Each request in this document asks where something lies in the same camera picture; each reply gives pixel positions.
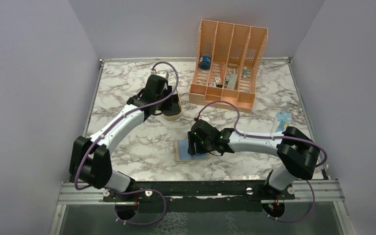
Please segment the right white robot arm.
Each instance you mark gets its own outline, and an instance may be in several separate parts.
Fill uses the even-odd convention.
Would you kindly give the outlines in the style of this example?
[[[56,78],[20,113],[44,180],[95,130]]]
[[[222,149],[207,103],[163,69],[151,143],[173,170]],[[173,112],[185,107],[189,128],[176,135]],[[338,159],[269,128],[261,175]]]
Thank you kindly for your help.
[[[275,199],[295,180],[312,179],[321,149],[295,127],[259,135],[235,128],[218,130],[207,121],[196,119],[188,131],[188,153],[211,152],[220,155],[254,152],[278,157],[282,164],[270,171],[263,185],[263,194],[269,199]]]

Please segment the beige leather card holder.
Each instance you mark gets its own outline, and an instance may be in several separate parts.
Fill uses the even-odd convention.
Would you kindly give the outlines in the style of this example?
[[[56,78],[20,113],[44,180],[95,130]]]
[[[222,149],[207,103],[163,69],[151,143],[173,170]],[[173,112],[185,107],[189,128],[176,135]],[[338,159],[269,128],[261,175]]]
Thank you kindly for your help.
[[[206,154],[195,154],[191,155],[188,153],[188,140],[177,140],[174,144],[174,156],[177,162],[190,162],[206,160],[210,157],[208,153]]]

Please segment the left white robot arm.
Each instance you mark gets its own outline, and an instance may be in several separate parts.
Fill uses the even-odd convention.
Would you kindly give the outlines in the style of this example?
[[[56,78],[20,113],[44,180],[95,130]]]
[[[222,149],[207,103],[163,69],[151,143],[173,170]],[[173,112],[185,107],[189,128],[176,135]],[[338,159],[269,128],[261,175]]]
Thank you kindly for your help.
[[[111,153],[134,128],[153,115],[165,100],[171,98],[171,89],[166,78],[150,75],[144,89],[129,98],[123,110],[108,125],[88,138],[76,138],[69,168],[74,182],[77,184],[82,180],[89,187],[113,189],[122,201],[132,199],[134,179],[113,171]]]

